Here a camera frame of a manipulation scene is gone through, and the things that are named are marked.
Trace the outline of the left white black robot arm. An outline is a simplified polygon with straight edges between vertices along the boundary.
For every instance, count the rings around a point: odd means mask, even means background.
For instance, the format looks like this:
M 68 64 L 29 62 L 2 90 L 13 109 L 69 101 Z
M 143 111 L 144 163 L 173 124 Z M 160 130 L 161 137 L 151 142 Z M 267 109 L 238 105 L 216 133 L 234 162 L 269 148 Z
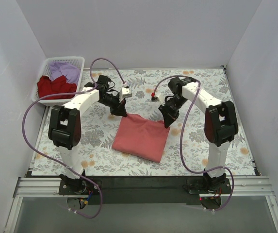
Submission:
M 49 139 L 58 148 L 66 171 L 60 175 L 67 188 L 76 194 L 82 194 L 87 189 L 87 181 L 77 145 L 82 136 L 81 115 L 94 103 L 99 102 L 110 108 L 115 116 L 126 117 L 126 98 L 131 97 L 129 85 L 124 82 L 121 90 L 113 95 L 110 87 L 112 80 L 100 75 L 95 83 L 87 83 L 83 93 L 63 105 L 54 105 L 49 122 Z

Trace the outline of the salmon pink t shirt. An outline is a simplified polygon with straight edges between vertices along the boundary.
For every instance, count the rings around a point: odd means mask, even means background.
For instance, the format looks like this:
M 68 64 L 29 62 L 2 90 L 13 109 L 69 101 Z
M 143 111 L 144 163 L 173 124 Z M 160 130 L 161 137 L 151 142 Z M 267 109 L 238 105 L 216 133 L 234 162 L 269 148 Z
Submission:
M 151 121 L 138 114 L 128 114 L 120 121 L 112 149 L 159 163 L 169 131 L 163 121 Z

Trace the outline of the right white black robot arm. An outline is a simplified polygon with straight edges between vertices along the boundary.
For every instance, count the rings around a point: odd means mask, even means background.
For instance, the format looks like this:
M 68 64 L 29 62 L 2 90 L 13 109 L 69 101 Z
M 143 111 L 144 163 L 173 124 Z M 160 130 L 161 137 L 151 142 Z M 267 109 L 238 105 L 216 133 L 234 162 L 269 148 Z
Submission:
M 171 96 L 160 98 L 151 94 L 152 100 L 161 103 L 159 110 L 168 128 L 180 115 L 180 108 L 189 100 L 205 115 L 204 133 L 209 142 L 208 163 L 200 172 L 203 176 L 200 189 L 214 193 L 226 181 L 225 167 L 230 142 L 234 140 L 239 127 L 232 101 L 222 101 L 201 88 L 199 80 L 185 75 L 168 77 Z

